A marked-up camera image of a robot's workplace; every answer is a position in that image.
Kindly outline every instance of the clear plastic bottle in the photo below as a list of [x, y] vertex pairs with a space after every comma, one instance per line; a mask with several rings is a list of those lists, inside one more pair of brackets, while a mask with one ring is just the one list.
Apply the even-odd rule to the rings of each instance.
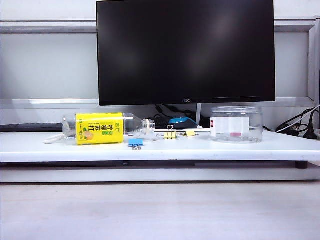
[[66, 143], [77, 145], [122, 143], [124, 136], [153, 133], [155, 122], [132, 113], [88, 113], [65, 115], [62, 119]]

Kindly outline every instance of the blue binder clip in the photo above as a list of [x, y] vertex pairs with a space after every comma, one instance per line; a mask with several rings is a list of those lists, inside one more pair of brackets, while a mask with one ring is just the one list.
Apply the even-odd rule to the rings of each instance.
[[139, 138], [129, 139], [129, 147], [132, 147], [133, 150], [140, 150], [144, 145], [144, 140]]

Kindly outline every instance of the clear plastic jar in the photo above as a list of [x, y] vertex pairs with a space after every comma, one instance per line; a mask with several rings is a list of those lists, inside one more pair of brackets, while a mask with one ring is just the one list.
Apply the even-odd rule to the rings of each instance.
[[259, 106], [212, 107], [210, 132], [213, 141], [257, 143], [262, 141], [263, 114]]

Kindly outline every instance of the red label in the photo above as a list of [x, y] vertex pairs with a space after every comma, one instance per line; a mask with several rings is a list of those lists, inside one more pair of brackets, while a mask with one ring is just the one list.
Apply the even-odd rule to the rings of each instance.
[[242, 133], [241, 132], [230, 132], [230, 137], [241, 137]]

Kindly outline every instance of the yellow label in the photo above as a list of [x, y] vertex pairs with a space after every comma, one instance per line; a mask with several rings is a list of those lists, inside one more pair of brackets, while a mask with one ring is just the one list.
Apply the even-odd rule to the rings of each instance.
[[76, 144], [111, 144], [124, 141], [124, 118], [118, 113], [76, 114]]

